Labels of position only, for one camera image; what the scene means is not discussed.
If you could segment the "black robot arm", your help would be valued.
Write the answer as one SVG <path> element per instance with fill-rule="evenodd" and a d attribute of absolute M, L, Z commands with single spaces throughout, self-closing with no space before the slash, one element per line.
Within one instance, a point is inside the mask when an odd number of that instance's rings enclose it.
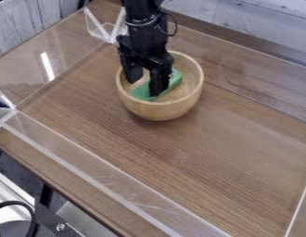
<path fill-rule="evenodd" d="M 170 87 L 175 59 L 167 51 L 169 14 L 163 0 L 123 0 L 129 35 L 119 34 L 119 55 L 127 81 L 135 83 L 150 71 L 149 91 L 159 96 Z"/>

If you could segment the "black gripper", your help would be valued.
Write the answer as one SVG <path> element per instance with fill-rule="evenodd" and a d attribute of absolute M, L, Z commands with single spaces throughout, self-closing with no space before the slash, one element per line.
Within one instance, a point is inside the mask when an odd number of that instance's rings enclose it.
<path fill-rule="evenodd" d="M 127 18 L 127 34 L 118 35 L 119 55 L 127 81 L 135 83 L 150 71 L 150 95 L 159 96 L 170 86 L 174 57 L 167 51 L 169 17 Z"/>

